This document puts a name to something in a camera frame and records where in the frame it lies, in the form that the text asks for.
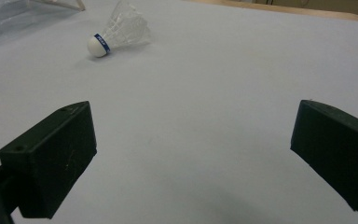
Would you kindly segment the white shuttlecock with blue band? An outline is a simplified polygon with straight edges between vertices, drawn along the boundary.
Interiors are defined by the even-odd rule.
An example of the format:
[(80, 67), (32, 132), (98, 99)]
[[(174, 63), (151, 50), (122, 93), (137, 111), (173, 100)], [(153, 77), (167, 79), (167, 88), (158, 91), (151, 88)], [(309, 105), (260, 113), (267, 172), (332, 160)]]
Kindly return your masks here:
[(113, 49), (143, 44), (149, 37), (142, 14), (128, 0), (120, 0), (103, 30), (89, 39), (87, 48), (92, 56), (100, 58)]

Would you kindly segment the clear plastic bag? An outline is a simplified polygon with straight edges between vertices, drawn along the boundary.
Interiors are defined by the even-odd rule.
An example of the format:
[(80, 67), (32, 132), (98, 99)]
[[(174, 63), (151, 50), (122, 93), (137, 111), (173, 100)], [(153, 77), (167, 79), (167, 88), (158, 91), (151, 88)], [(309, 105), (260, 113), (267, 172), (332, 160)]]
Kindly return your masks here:
[(0, 0), (0, 42), (85, 9), (83, 0)]

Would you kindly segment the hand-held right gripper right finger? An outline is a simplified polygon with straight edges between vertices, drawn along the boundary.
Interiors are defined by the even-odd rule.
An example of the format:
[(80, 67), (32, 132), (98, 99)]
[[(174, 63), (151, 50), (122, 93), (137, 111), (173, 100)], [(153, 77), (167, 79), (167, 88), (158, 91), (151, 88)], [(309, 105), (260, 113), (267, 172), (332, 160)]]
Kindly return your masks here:
[(291, 149), (358, 212), (358, 118), (302, 100)]

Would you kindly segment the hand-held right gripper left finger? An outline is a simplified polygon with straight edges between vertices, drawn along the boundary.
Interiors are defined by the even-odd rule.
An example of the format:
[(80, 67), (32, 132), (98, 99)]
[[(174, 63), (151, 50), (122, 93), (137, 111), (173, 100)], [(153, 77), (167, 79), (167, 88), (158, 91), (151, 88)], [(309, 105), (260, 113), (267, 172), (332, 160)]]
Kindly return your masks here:
[(0, 149), (8, 212), (51, 218), (96, 155), (90, 103), (62, 107)]

